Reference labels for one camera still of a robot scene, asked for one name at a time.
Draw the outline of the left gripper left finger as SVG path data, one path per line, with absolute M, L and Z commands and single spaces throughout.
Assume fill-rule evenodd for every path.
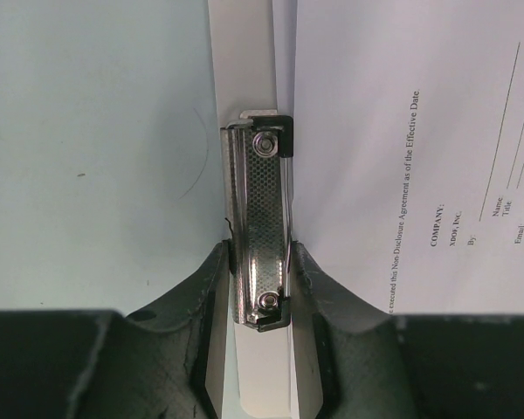
M 126 316 L 0 311 L 0 418 L 219 418 L 229 276 L 221 243 Z

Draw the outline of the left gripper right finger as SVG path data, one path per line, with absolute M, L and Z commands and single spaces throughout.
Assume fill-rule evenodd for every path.
M 524 315 L 389 315 L 292 249 L 303 418 L 524 418 Z

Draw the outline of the sparse text paper sheet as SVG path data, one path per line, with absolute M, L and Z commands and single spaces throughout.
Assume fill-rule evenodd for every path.
M 387 313 L 524 313 L 524 1 L 297 12 L 297 239 Z

